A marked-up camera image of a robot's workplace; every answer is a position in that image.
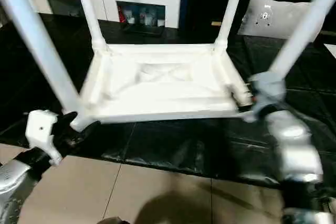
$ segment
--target silver robotic hand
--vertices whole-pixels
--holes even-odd
[[[94,122],[79,133],[70,127],[76,116],[76,112],[61,116],[49,111],[29,114],[26,136],[32,149],[0,167],[0,224],[17,223],[23,203],[42,174],[76,150],[100,124]]]
[[[323,211],[319,193],[323,170],[320,156],[310,142],[309,129],[281,106],[286,93],[284,81],[272,72],[256,74],[251,81],[256,98],[252,118],[266,122],[275,140],[273,147],[284,203],[282,222],[334,223],[333,215]]]

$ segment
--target grout line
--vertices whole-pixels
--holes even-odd
[[[108,208],[109,203],[110,203],[110,200],[111,200],[111,198],[112,198],[112,193],[113,193],[114,187],[116,186],[116,183],[117,183],[117,180],[118,180],[118,176],[119,176],[120,169],[121,169],[121,164],[119,165],[119,169],[118,169],[116,179],[114,180],[114,183],[113,183],[113,186],[112,186],[112,189],[111,189],[111,193],[110,193],[109,200],[108,200],[107,203],[106,203],[106,207],[105,207],[105,211],[104,211],[102,220],[105,218],[107,208]]]

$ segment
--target beige floor tile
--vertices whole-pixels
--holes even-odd
[[[25,202],[19,224],[96,224],[120,165],[68,156],[48,170]]]
[[[131,224],[210,224],[211,180],[122,165],[105,218]]]
[[[281,223],[282,215],[282,198],[279,190],[261,188],[261,198],[265,211],[270,215],[269,220],[272,223]]]
[[[269,223],[259,187],[213,179],[212,195],[214,224]]]
[[[20,148],[17,146],[0,144],[0,163],[6,164],[9,160],[16,157],[17,154],[24,150],[24,148]]]

